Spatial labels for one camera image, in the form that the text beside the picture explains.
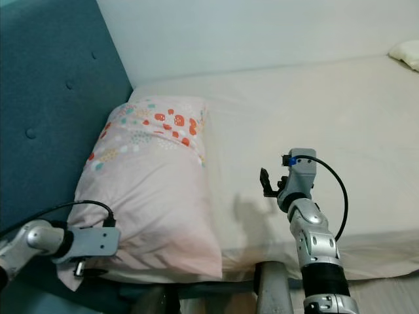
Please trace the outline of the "pink patterned pillow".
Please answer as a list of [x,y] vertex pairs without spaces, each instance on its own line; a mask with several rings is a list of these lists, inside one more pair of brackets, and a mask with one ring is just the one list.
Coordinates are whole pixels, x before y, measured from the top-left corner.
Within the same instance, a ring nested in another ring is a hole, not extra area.
[[[122,283],[194,283],[223,276],[206,177],[208,104],[188,96],[134,98],[114,108],[75,198],[111,207],[120,230],[115,255],[90,268]],[[72,207],[68,223],[99,226],[96,205]]]

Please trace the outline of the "grey left robot leg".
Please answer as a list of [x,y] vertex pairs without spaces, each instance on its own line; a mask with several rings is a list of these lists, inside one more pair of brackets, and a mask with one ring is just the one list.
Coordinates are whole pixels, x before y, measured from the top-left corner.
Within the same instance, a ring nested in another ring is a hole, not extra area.
[[141,294],[130,314],[181,314],[179,289],[173,285],[155,285]]

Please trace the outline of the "grey robot leg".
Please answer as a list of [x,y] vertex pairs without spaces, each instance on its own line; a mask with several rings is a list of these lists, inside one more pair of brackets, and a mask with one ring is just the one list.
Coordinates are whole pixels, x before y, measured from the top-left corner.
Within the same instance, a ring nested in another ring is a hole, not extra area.
[[264,261],[255,267],[255,314],[294,314],[293,302],[284,264]]
[[173,285],[155,285],[141,294],[130,314],[181,314],[179,289]]

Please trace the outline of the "bed with beige sheet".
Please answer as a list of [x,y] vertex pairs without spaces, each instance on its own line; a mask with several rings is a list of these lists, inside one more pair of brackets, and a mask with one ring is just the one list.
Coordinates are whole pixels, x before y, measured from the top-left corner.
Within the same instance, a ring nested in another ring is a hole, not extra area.
[[311,148],[344,182],[348,220],[338,247],[350,280],[419,270],[419,72],[373,56],[194,76],[138,86],[132,101],[208,102],[206,171],[223,280],[246,281],[265,260],[299,277],[287,215],[263,196],[261,169]]

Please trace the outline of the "grey right robot leg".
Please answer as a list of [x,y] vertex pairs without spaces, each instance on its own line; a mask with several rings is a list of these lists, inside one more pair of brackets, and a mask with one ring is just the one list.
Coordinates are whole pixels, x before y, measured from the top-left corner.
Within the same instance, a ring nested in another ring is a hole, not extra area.
[[264,261],[255,267],[255,314],[294,314],[293,302],[284,264]]

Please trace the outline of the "cream cartoon print blanket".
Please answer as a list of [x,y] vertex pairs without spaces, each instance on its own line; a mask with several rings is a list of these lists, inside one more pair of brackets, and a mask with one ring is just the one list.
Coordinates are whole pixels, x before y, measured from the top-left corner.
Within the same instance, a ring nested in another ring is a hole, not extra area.
[[401,61],[413,71],[419,72],[419,40],[408,40],[391,48],[389,57]]

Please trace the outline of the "teal upholstered headboard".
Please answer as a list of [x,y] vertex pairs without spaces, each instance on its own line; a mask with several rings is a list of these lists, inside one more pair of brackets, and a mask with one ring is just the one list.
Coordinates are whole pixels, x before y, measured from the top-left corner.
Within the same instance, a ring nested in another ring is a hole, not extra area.
[[0,8],[0,227],[74,200],[128,75],[96,0]]

